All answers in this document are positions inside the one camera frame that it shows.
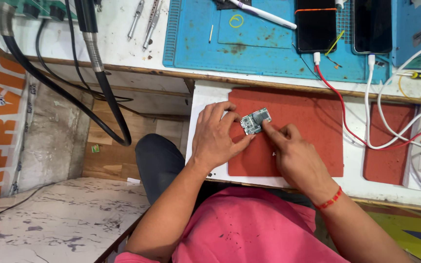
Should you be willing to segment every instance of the toothbrush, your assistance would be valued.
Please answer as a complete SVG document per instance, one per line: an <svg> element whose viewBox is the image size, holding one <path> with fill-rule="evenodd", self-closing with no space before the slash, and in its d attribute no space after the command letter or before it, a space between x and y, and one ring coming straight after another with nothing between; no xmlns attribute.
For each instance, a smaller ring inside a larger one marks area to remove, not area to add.
<svg viewBox="0 0 421 263"><path fill-rule="evenodd" d="M219 2L230 1L230 2L234 3L240 9L245 10L246 12L248 12L250 14L260 16L262 18L265 18L265 19L267 19L269 21L272 21L274 23L277 23L277 24L279 24L281 26L284 26L284 27L287 27L287 28L291 28L291 29L296 29L297 28L297 25L295 25L292 22L289 22L289 21L287 21L287 20L285 20L283 18L280 18L280 17L278 17L276 15L272 15L272 14L266 12L266 11L262 11L260 9L251 7L249 5L245 5L245 4L243 4L242 2L240 2L238 0L217 0L217 1L219 1Z"/></svg>

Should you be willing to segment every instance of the dark pants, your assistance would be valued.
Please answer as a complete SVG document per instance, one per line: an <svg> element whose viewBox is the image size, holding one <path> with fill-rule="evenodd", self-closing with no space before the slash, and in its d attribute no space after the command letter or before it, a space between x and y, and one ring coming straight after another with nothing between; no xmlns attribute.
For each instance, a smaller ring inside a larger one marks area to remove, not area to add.
<svg viewBox="0 0 421 263"><path fill-rule="evenodd" d="M184 168L185 160L175 144L155 133L145 135L136 145L136 163L147 199L152 205ZM238 184L204 181L196 200L195 209L208 197L229 186ZM270 193L298 205L314 209L302 194L291 194L280 189L267 189Z"/></svg>

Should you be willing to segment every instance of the wooden floor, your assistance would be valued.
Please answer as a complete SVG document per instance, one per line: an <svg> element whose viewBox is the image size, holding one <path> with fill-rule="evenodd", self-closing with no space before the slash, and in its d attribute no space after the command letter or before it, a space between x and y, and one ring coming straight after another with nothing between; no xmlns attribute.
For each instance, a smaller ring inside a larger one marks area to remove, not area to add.
<svg viewBox="0 0 421 263"><path fill-rule="evenodd" d="M111 113L106 102L96 100L93 112L116 134L123 137L118 123L116 123L113 113ZM183 155L186 155L189 122L144 118L123 109L122 113L131 133L131 146L121 146L91 120L82 177L120 181L126 181L128 178L140 179L134 148L137 142L149 133L156 133L166 137L178 147ZM92 152L92 146L96 144L98 144L100 152Z"/></svg>

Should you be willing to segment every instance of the red thread bracelet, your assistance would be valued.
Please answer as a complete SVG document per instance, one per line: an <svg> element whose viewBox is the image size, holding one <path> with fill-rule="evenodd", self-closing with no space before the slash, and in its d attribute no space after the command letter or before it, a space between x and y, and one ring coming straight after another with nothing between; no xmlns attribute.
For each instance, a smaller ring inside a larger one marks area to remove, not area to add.
<svg viewBox="0 0 421 263"><path fill-rule="evenodd" d="M342 194L342 187L339 186L339 190L337 191L337 193L335 194L335 196L332 199L330 199L329 201L327 201L327 202L325 202L325 203L323 203L319 206L314 205L314 207L316 207L318 210L326 208L326 207L334 204L337 201L337 199L339 199L339 196L341 196L341 194Z"/></svg>

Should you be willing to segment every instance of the red silicone mat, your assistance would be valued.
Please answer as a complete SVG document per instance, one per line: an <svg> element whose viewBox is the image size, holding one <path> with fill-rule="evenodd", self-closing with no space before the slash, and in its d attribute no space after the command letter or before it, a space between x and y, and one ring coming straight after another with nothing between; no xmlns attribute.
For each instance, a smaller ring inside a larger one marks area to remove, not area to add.
<svg viewBox="0 0 421 263"><path fill-rule="evenodd" d="M241 116L267 108L272 122L280 129L295 124L301 135L312 143L332 177L342 177L342 107L338 97L268 88L235 88L228 100L237 105ZM241 140L245 132L239 122L232 124L230 137ZM228 162L230 176L280 176L269 138L260 132L250 146Z"/></svg>
<svg viewBox="0 0 421 263"><path fill-rule="evenodd" d="M402 130L415 116L414 105L382 103L384 117L393 131ZM402 136L410 138L410 129ZM380 146L394 136L386 129L376 103L371 105L370 140L373 146ZM403 143L397 140L391 146ZM368 181L402 185L408 145L394 150L376 151L367 148L364 159L364 177Z"/></svg>

